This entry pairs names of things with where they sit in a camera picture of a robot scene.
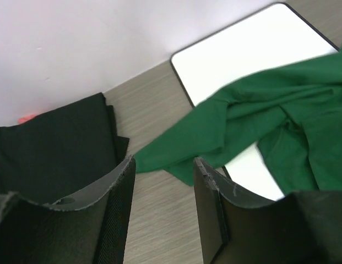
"orange object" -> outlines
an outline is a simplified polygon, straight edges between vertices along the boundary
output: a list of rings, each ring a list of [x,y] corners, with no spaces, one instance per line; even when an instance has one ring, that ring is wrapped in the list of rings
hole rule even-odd
[[[36,114],[30,114],[30,115],[27,115],[25,117],[22,117],[22,118],[19,118],[18,120],[18,124],[21,125],[21,124],[24,124],[25,122],[33,119],[34,117],[36,117],[37,115]]]

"gray wooden surface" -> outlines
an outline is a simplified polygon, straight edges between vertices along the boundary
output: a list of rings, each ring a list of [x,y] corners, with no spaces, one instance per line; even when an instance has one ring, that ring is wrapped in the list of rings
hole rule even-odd
[[[288,1],[338,46],[342,0]],[[191,110],[169,62],[106,93],[135,153]],[[124,262],[202,263],[193,188],[160,171],[137,175]]]

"white wall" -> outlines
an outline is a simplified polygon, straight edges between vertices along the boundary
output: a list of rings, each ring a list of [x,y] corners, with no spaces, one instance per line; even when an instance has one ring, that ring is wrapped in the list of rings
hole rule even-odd
[[[270,2],[0,0],[0,126],[113,88]]]

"whiteboard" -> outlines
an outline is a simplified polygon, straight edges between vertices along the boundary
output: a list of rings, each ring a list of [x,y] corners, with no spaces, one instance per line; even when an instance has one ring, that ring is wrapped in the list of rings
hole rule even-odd
[[[201,40],[171,58],[196,106],[224,85],[260,70],[336,52],[316,29],[284,3],[276,3]],[[272,200],[284,195],[257,144],[225,165],[231,179]]]

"cloth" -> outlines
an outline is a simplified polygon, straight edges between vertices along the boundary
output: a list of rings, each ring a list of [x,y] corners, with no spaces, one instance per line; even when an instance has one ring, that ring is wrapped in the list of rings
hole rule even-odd
[[[224,86],[136,153],[137,172],[192,185],[195,157],[218,168],[256,141],[283,193],[342,189],[342,49]]]
[[[129,139],[117,135],[112,106],[99,93],[0,128],[0,193],[53,203],[113,170]]]

